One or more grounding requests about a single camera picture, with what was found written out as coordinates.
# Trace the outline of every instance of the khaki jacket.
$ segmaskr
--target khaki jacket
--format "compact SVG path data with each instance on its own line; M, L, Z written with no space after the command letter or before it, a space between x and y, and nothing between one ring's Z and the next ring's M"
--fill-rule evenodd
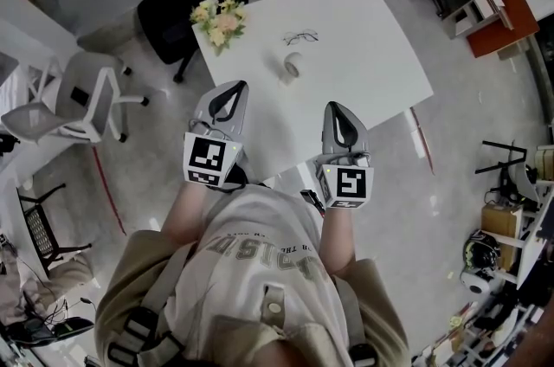
M159 232L143 230L131 236L96 314L96 350L102 362L107 360L107 347L123 331L131 310L140 306L176 251L175 244ZM409 366L406 335L374 262L353 262L342 279L358 297L367 342L377 352L377 367ZM222 327L222 331L214 335L221 343L215 344L218 352L214 353L213 361L223 367L248 365L258 349L275 339L286 339L294 344L312 366L340 365L331 337L323 326L315 323L288 334L262 323L234 323L230 328L229 324Z

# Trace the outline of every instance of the person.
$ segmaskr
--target person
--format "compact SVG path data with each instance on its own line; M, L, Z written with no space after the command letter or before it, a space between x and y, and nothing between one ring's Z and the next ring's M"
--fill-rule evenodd
M406 335L374 262L356 261L349 209L329 208L322 219L311 204L265 186L227 194L184 183L161 231L131 236L99 303L95 341L106 367L125 364L112 362L129 354L116 351L125 328L143 328L130 316L168 287L168 261L183 250L186 262L140 365L353 365L360 334L376 365L409 365ZM352 311L358 329L348 325ZM160 355L168 345L176 357Z
M0 324L9 328L35 315L45 319L48 309L71 289L92 280L93 274L82 254L77 254L49 271L48 281L29 278L21 287L15 248L9 243L0 249Z

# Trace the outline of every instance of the white table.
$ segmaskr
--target white table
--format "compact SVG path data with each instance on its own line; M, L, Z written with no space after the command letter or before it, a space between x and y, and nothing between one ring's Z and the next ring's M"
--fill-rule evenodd
M25 261L42 282L47 281L48 276L27 228L22 205L17 194L16 182L13 178L8 179L0 192L0 229L6 235L8 241L17 249L18 259ZM26 270L28 269L23 266L20 273Z
M321 153L329 101L345 105L371 129L433 94L384 0L262 0L245 9L244 35L219 56L194 30L215 84L249 85L242 135L260 180ZM305 29L319 40L283 41L285 33ZM279 76L292 52L300 52L306 66L286 85Z
M542 206L536 214L524 212L524 216L535 218L531 225L530 233L525 240L498 235L496 233L490 233L483 230L483 232L494 237L496 241L502 244L521 248L521 259L519 262L519 270L517 276L508 274L504 270L495 271L495 273L500 278L516 284L517 288L520 288L527 279L527 276L529 276L529 273L535 266L535 262L537 262L537 259L541 255L543 248L547 242L546 239L538 238L537 232L541 229L543 220L546 216L546 212L548 211L552 199L554 198L554 182L538 180L536 185L538 189L547 187L550 188L550 191L548 191L544 196L539 195Z

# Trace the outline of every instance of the flower bouquet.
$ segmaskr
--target flower bouquet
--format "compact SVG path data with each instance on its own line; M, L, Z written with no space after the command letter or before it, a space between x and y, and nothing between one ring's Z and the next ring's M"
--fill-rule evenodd
M219 55L232 38L242 35L245 16L241 0L204 0L192 10L190 20L200 25Z

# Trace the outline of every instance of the white t-shirt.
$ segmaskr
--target white t-shirt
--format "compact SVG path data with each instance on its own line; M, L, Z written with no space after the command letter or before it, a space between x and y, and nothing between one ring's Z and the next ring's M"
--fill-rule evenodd
M222 196L208 213L198 250L164 309L172 332L189 334L187 352L209 358L214 317L260 322L265 287L285 292L287 333L321 324L338 354L348 356L348 331L337 289L321 263L321 216L301 199L248 186Z

